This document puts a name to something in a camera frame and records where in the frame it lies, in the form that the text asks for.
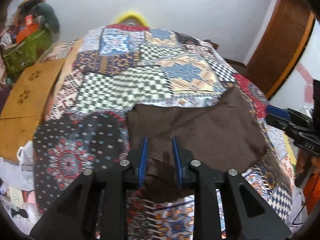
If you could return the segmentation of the person right hand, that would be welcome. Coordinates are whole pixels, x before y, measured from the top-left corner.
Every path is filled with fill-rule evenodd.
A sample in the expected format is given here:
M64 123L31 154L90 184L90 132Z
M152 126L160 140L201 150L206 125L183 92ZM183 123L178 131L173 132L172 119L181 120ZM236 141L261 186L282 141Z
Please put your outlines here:
M299 149L297 163L296 163L296 174L302 173L304 171L304 166L307 158L308 158L308 152L305 152L304 150ZM320 167L319 156L313 156L311 158L311 162L313 165L315 165L313 174L319 174L319 167Z

